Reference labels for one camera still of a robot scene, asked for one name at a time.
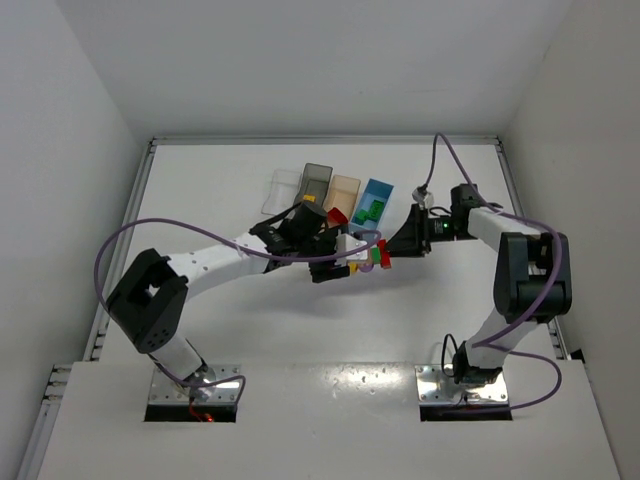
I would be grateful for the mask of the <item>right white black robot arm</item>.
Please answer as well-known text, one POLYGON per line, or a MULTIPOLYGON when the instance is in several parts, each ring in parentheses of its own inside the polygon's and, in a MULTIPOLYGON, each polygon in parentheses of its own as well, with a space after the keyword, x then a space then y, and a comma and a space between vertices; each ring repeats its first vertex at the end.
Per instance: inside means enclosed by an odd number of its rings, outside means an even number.
POLYGON ((502 213, 474 184, 451 189, 450 214, 433 217, 415 203, 384 250, 419 258, 434 243, 480 240, 497 254, 493 310, 475 335, 456 347, 449 373, 457 384, 491 383, 505 359, 537 325, 568 312, 572 284, 568 238, 502 213))

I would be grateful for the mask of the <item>red sloped lego brick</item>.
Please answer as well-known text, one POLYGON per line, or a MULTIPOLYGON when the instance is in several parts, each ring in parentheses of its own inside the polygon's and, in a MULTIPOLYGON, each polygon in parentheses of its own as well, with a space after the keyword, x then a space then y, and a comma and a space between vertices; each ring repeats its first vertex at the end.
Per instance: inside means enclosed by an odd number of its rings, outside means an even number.
POLYGON ((333 207, 327 213, 328 223, 331 227, 338 225, 347 225, 349 219, 337 207, 333 207))

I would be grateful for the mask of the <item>small green lego brick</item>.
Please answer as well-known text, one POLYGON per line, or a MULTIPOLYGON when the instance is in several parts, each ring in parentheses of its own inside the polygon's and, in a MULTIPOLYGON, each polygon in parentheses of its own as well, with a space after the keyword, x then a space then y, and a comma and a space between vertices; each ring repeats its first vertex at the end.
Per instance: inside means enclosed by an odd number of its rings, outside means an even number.
POLYGON ((353 217, 353 222, 358 225, 363 225, 369 219, 368 212, 366 210, 359 210, 353 217))

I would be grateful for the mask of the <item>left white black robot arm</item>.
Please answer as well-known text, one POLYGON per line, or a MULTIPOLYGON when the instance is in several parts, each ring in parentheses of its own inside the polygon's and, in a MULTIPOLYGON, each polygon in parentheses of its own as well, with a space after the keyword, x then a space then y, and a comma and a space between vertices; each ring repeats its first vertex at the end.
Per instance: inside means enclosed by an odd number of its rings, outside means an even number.
POLYGON ((346 249, 348 229, 331 226, 327 213, 303 201, 261 221, 230 244, 184 254, 139 253, 106 300, 106 309, 135 349, 181 387, 208 386, 204 359, 180 333, 187 301, 239 278, 309 262, 313 282, 349 275, 334 254, 346 249))

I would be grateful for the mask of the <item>red base lego brick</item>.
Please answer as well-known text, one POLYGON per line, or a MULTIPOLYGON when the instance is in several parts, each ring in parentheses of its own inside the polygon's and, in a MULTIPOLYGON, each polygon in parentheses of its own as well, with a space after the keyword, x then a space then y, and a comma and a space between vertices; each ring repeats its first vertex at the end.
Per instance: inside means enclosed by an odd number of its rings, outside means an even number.
POLYGON ((372 264, 380 266, 382 269, 391 269, 392 262, 389 252, 386 250, 386 240, 381 239, 376 246, 370 250, 372 264))

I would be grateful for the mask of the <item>purple striped oval lego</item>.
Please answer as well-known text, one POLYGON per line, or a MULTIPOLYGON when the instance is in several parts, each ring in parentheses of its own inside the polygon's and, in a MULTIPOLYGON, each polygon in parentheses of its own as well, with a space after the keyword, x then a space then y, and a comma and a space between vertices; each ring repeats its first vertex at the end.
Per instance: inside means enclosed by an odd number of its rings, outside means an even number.
POLYGON ((374 260, 372 254, 369 254, 367 260, 358 265, 358 270, 362 273, 371 272, 376 265, 376 261, 374 260))

